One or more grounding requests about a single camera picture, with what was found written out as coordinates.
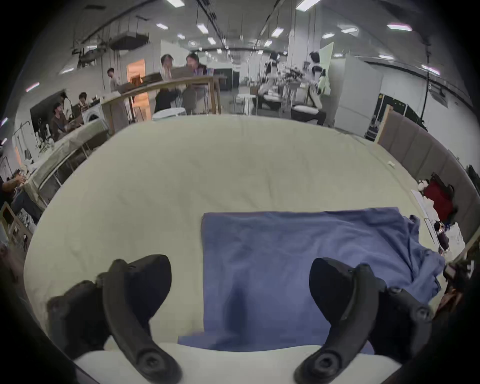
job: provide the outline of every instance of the laptop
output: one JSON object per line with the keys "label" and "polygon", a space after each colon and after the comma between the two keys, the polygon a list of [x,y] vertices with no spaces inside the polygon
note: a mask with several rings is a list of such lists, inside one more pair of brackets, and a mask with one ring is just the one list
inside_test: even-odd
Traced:
{"label": "laptop", "polygon": [[182,77],[192,77],[193,76],[193,71],[190,67],[178,67],[178,68],[172,68],[170,70],[170,73],[172,74],[172,79],[181,79]]}

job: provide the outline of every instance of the doorway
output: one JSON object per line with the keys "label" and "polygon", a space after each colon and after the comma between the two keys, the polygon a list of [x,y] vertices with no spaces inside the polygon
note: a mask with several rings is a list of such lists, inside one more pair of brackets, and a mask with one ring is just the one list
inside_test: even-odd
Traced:
{"label": "doorway", "polygon": [[[127,80],[129,83],[139,85],[141,78],[145,73],[145,60],[138,60],[134,63],[127,64]],[[133,111],[137,117],[137,121],[151,120],[150,102],[148,101],[148,93],[142,93],[133,99]]]}

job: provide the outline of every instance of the blue towel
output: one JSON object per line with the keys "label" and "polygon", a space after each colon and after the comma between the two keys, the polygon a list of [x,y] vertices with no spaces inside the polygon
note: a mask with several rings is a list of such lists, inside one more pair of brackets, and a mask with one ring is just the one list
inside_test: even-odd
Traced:
{"label": "blue towel", "polygon": [[352,267],[368,263],[387,286],[428,303],[440,288],[436,276],[444,259],[419,244],[419,225],[397,208],[207,213],[204,333],[179,343],[229,351],[322,345],[330,324],[309,290],[317,257]]}

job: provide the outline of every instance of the red fabric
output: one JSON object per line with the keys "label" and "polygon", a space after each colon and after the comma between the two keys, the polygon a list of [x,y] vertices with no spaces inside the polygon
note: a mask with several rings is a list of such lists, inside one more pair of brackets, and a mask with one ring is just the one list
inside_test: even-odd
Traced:
{"label": "red fabric", "polygon": [[440,221],[446,221],[448,215],[453,212],[453,202],[450,196],[445,192],[439,183],[431,180],[430,184],[423,191],[423,195],[433,200],[433,207],[438,213]]}

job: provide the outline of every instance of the table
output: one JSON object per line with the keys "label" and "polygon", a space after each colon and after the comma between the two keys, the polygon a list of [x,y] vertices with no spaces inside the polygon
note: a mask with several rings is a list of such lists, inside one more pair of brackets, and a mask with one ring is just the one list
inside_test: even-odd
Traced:
{"label": "table", "polygon": [[[51,297],[94,281],[115,259],[162,253],[172,287],[150,327],[157,343],[176,342],[203,329],[205,212],[397,206],[420,217],[415,186],[379,145],[317,125],[239,115],[134,124],[55,195],[28,250],[26,292],[45,328]],[[419,239],[434,248],[423,222]]]}
{"label": "table", "polygon": [[47,204],[40,196],[40,189],[45,182],[52,176],[55,176],[57,169],[65,163],[79,148],[83,149],[83,145],[91,138],[108,130],[104,120],[98,119],[87,123],[76,130],[68,133],[58,140],[53,148],[45,152],[41,158],[30,167],[35,170],[28,175],[28,179],[23,185],[23,189],[27,192],[30,199],[41,209],[45,209]]}
{"label": "table", "polygon": [[212,103],[212,113],[216,114],[216,103],[215,103],[215,91],[214,91],[214,84],[216,84],[216,101],[218,103],[218,114],[221,114],[220,108],[220,79],[226,79],[225,76],[220,75],[201,75],[201,76],[192,76],[192,77],[182,77],[179,79],[172,79],[168,81],[160,81],[156,83],[148,83],[142,84],[139,87],[136,87],[130,91],[122,93],[120,96],[108,99],[102,102],[102,108],[108,108],[107,115],[109,115],[109,123],[110,123],[110,133],[113,135],[115,133],[115,129],[113,127],[113,119],[112,119],[112,105],[122,101],[126,98],[130,100],[130,97],[136,96],[145,92],[149,91],[157,91],[160,89],[168,89],[174,88],[177,85],[209,85],[209,94],[210,94],[210,102]]}

